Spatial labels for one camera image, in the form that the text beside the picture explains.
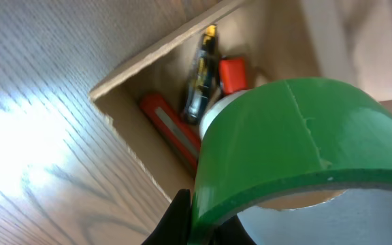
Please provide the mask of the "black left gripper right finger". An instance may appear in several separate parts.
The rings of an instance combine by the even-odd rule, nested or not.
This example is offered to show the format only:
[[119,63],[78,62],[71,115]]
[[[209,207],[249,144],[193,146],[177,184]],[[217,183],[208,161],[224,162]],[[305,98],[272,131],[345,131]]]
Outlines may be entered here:
[[211,245],[256,245],[243,228],[237,215],[214,230]]

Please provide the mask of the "red utility knife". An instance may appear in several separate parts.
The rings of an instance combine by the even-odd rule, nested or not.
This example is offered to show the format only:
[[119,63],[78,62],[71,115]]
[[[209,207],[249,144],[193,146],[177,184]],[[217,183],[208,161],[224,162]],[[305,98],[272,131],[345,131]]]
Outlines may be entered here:
[[139,107],[183,158],[190,174],[195,177],[201,148],[199,136],[180,119],[160,93],[145,94],[140,100]]

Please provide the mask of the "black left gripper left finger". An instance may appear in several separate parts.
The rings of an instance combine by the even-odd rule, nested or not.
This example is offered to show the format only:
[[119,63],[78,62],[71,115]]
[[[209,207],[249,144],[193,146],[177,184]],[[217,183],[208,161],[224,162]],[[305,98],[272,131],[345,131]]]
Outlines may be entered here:
[[191,226],[191,192],[180,189],[142,245],[185,245]]

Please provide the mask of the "white tape roll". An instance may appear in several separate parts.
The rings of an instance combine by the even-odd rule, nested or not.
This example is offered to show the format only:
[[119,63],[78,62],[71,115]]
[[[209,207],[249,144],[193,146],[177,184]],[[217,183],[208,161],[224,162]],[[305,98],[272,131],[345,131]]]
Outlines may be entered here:
[[214,121],[214,119],[221,113],[222,110],[224,110],[230,103],[232,103],[234,100],[236,100],[238,97],[242,96],[244,93],[247,93],[248,90],[242,90],[238,91],[236,93],[227,95],[226,97],[223,97],[214,105],[207,110],[207,112],[202,116],[200,124],[199,124],[199,136],[201,139],[203,139],[204,135],[206,134],[206,131]]

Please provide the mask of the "green tape roll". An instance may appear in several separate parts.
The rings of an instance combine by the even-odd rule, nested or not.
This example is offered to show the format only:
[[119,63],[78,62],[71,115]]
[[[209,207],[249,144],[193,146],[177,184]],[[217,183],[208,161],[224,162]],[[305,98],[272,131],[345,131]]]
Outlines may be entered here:
[[233,100],[199,153],[190,244],[260,201],[319,189],[392,189],[392,114],[345,82],[296,78]]

